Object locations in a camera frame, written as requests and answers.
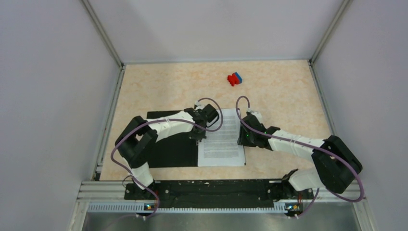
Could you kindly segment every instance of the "red and blue object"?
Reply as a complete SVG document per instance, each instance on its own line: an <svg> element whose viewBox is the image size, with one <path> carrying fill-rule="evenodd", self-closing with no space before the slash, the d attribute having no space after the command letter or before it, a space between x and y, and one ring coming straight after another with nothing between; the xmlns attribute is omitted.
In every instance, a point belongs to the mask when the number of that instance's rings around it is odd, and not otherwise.
<svg viewBox="0 0 408 231"><path fill-rule="evenodd" d="M231 84L231 86L234 86L235 84L242 83L242 78L237 72L235 72L234 74L228 76L227 80Z"/></svg>

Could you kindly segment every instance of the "wooden table surface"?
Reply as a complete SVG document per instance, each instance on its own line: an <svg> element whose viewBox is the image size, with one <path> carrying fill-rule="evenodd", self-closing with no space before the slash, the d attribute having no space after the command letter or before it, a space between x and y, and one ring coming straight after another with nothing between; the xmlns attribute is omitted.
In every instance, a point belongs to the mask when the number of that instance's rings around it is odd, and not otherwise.
<svg viewBox="0 0 408 231"><path fill-rule="evenodd" d="M227 76L238 72L243 81L232 87ZM148 111L182 110L210 97L222 108L234 108L247 96L265 127L276 126L311 138L330 135L306 60L127 65L110 131L100 180L122 180L127 172L110 160L114 142L135 116ZM246 102L239 107L246 111ZM243 167L153 168L156 180L217 180L281 178L310 162L283 152L245 148ZM125 161L119 153L115 158Z"/></svg>

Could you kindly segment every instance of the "white wall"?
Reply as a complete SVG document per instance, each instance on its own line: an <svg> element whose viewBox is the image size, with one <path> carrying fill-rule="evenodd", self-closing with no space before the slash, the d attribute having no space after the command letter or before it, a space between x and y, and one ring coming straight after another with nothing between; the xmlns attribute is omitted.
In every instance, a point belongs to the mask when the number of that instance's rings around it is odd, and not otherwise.
<svg viewBox="0 0 408 231"><path fill-rule="evenodd" d="M121 59L308 59L342 0L90 0Z"/></svg>
<svg viewBox="0 0 408 231"><path fill-rule="evenodd" d="M379 230L406 230L408 1L354 1L316 68Z"/></svg>
<svg viewBox="0 0 408 231"><path fill-rule="evenodd" d="M66 230L118 69L78 0L0 15L0 230Z"/></svg>

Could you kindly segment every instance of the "gray floor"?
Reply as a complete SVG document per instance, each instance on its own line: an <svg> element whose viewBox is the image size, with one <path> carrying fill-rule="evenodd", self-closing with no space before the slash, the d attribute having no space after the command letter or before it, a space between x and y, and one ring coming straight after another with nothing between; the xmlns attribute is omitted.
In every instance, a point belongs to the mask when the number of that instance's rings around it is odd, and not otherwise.
<svg viewBox="0 0 408 231"><path fill-rule="evenodd" d="M122 216L119 213L88 213L83 231L102 231ZM105 231L358 231L351 203L316 203L298 220L274 214L158 214L143 221L121 219Z"/></svg>

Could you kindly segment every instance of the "red object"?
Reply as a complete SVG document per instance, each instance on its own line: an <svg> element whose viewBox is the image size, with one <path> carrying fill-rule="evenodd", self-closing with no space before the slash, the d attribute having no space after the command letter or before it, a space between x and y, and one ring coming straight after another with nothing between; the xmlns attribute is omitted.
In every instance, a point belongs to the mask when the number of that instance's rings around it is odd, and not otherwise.
<svg viewBox="0 0 408 231"><path fill-rule="evenodd" d="M227 77L228 82L231 84L231 86L234 86L235 84L239 84L240 80L238 77L234 74L230 75Z"/></svg>

